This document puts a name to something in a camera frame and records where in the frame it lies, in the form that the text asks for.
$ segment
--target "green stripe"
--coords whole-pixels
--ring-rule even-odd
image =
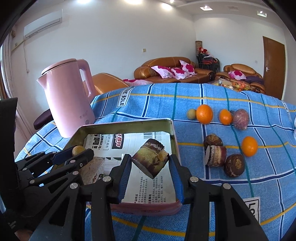
[[[266,106],[265,106],[265,103],[264,103],[264,100],[263,100],[262,95],[261,95],[261,99],[262,99],[262,102],[263,102],[264,107],[265,107],[265,112],[266,112],[266,116],[267,116],[268,124],[270,125],[270,127],[272,128],[272,130],[275,132],[275,134],[277,135],[277,137],[278,137],[279,140],[281,141],[281,144],[282,144],[283,147],[285,148],[285,151],[286,151],[286,153],[287,153],[287,155],[288,155],[288,157],[289,157],[289,160],[290,160],[290,162],[291,162],[291,164],[292,164],[292,167],[293,167],[294,173],[295,173],[295,175],[296,175],[296,171],[295,171],[294,163],[293,163],[293,161],[292,161],[292,159],[291,159],[291,156],[290,156],[290,154],[289,154],[289,152],[288,152],[288,150],[287,150],[287,148],[286,148],[284,142],[282,141],[282,139],[280,138],[280,136],[278,135],[278,133],[276,132],[276,130],[272,127],[272,125],[271,125],[270,122],[269,122],[269,118],[268,118],[268,114],[267,114],[267,109],[266,109]]]
[[[227,109],[230,111],[230,109],[229,109],[229,99],[228,99],[228,94],[227,94],[226,88],[224,88],[224,90],[225,90],[225,94],[226,94],[226,98],[227,98]],[[235,139],[237,141],[237,145],[239,147],[239,151],[240,151],[240,153],[242,155],[244,155],[243,152],[242,152],[240,143],[239,143],[239,139],[237,138],[237,134],[235,132],[235,129],[233,128],[233,125],[232,124],[230,124],[230,126],[231,126],[231,129],[232,129],[233,133],[234,133]],[[248,184],[249,184],[249,187],[250,187],[251,197],[254,197],[254,192],[253,192],[253,188],[252,188],[252,184],[251,184],[250,176],[249,176],[249,169],[248,169],[248,165],[247,165],[247,162],[246,161],[245,161],[245,167],[246,167],[246,175],[247,175]]]
[[[114,115],[113,115],[113,117],[112,117],[112,120],[111,120],[111,122],[113,122],[114,121],[114,119],[115,119],[115,116],[116,116],[116,114],[117,114],[117,112],[119,111],[121,109],[121,107],[119,107],[116,111],[115,111],[115,113],[114,113]]]
[[[175,85],[174,108],[173,108],[172,120],[174,120],[174,118],[175,118],[176,99],[177,99],[177,85],[178,85],[178,83],[176,83],[176,85]]]
[[[138,237],[140,235],[140,232],[142,230],[142,227],[144,225],[144,222],[145,222],[145,219],[146,219],[147,216],[142,216],[139,223],[138,223],[138,226],[137,226],[137,229],[135,231],[135,234],[133,235],[133,239],[131,241],[137,241],[138,240]]]

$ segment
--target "door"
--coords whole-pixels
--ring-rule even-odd
[[[281,99],[286,74],[285,45],[263,36],[266,94]]]

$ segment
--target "orange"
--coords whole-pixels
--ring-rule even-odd
[[[245,137],[242,141],[242,152],[245,156],[253,156],[258,149],[258,143],[253,137]]]
[[[229,125],[232,122],[232,114],[229,110],[223,109],[220,111],[219,120],[223,125]]]
[[[196,110],[196,118],[201,124],[209,124],[213,119],[212,108],[206,104],[200,105]]]

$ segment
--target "white curtain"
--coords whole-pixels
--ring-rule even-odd
[[[0,49],[2,78],[9,98],[17,97],[13,90],[13,79],[11,74],[11,43],[12,36],[9,34]],[[15,122],[23,137],[28,141],[33,135],[33,132],[31,131],[28,120],[19,104],[17,105]]]

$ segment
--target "blue towel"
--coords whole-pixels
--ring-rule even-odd
[[[296,140],[293,137],[296,106],[251,91],[235,91],[209,84],[151,84],[134,87],[127,101],[120,90],[97,96],[91,106],[96,123],[172,118],[182,165],[191,173],[215,185],[230,183],[259,220],[270,241],[280,240],[296,217]],[[186,112],[201,104],[211,106],[209,125],[188,120]],[[247,130],[239,131],[219,122],[221,109],[245,109],[250,115]],[[228,178],[220,167],[204,166],[204,138],[215,133],[227,148],[227,155],[240,153],[246,136],[254,137],[257,153],[246,157],[246,170]],[[38,131],[16,160],[40,151],[60,151],[69,139],[60,136],[54,122]],[[210,207],[210,240],[214,241],[214,205]],[[116,240],[184,240],[189,206],[174,216],[141,217],[112,213]],[[86,218],[86,240],[91,240],[90,216]]]

